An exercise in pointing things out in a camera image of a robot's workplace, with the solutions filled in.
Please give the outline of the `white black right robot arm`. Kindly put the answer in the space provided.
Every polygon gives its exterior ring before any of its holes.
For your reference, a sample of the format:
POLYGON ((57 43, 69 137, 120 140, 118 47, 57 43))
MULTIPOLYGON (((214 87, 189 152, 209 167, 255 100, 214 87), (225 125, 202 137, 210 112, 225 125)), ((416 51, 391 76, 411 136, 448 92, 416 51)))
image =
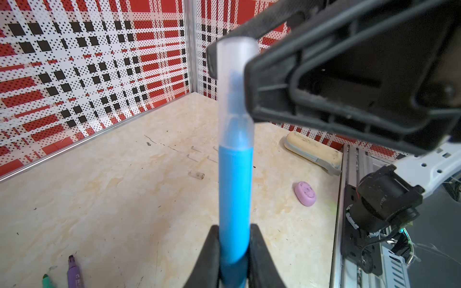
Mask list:
POLYGON ((459 1, 279 1, 206 48, 291 31, 244 69, 257 122, 287 122, 404 152, 364 176, 347 205, 342 254, 373 272, 376 235, 418 217, 417 207, 461 169, 459 1))

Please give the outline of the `violet marker pen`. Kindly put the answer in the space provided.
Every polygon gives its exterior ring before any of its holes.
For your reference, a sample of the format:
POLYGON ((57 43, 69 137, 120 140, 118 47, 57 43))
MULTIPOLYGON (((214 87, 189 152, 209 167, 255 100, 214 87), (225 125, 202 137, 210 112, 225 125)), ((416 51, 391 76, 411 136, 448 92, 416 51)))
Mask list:
POLYGON ((67 283, 68 288, 84 288, 82 274, 73 255, 68 257, 67 283))

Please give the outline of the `green marker pen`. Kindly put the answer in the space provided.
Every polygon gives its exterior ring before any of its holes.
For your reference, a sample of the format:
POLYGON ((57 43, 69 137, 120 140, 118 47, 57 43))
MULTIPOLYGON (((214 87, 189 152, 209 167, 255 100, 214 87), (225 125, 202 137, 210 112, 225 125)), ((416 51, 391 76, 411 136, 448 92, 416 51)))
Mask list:
POLYGON ((55 288, 50 277, 47 274, 43 275, 42 278, 42 288, 55 288))

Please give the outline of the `translucent blue pen cap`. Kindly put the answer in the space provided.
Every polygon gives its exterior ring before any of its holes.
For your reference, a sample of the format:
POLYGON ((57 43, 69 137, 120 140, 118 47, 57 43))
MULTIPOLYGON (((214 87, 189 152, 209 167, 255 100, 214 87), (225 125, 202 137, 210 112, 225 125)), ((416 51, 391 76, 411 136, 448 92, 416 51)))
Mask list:
POLYGON ((219 145, 244 151, 254 145, 254 121, 246 109, 244 69, 258 54, 250 37, 231 37, 217 43, 217 99, 219 145))

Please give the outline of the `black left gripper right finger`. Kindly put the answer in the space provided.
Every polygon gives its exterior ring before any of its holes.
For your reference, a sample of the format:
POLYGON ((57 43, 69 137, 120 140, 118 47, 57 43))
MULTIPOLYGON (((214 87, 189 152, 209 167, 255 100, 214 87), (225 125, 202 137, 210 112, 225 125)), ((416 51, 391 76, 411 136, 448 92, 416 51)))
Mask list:
POLYGON ((248 281, 250 288, 285 288, 273 262, 261 230, 250 225, 248 281))

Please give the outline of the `blue marker pen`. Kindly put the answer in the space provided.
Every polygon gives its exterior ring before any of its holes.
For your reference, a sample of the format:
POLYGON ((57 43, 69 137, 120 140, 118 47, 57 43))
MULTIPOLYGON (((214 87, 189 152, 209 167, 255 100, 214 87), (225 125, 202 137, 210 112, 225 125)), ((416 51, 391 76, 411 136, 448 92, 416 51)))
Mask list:
POLYGON ((225 288, 246 285, 250 241, 254 125, 232 117, 218 149, 220 272, 225 288))

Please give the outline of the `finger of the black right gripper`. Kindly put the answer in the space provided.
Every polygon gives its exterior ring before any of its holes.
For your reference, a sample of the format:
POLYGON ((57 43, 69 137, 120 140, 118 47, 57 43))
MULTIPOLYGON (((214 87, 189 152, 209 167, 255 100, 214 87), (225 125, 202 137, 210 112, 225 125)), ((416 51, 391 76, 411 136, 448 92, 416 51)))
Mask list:
POLYGON ((246 65, 255 121, 422 155, 461 141, 459 1, 337 1, 246 65))
POLYGON ((273 6, 230 31, 222 39, 230 37, 250 37, 259 40, 282 24, 294 30, 313 18, 328 6, 322 0, 280 0, 273 6))

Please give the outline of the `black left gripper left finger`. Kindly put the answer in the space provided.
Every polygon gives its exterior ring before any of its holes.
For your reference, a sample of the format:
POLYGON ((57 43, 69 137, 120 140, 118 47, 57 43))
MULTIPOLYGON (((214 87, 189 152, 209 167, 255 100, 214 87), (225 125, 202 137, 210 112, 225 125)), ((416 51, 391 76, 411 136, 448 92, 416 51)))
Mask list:
POLYGON ((219 226, 212 225, 183 288, 218 288, 220 280, 219 226))

